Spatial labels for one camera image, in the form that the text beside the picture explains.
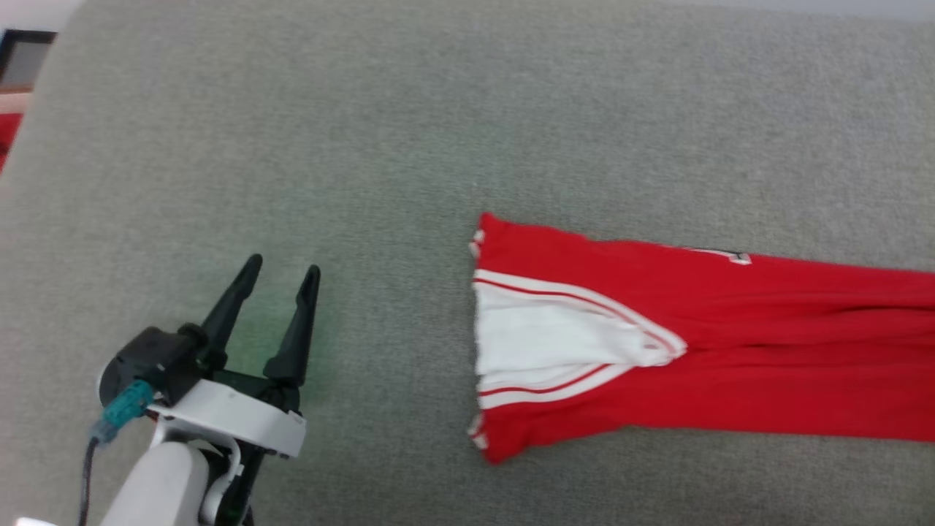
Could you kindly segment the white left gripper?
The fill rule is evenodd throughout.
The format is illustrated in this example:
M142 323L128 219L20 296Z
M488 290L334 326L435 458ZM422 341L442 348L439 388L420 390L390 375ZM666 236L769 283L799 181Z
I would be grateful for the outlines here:
M262 264L261 254L251 254L201 323L206 343L198 359L210 372L226 365L225 348ZM157 420L150 447L174 438L228 449L241 442L280 457L298 457L307 432L299 388L306 383L320 284L320 267L309 266L280 348L264 366L267 378L221 372L217 381L199 380L172 405L151 404Z

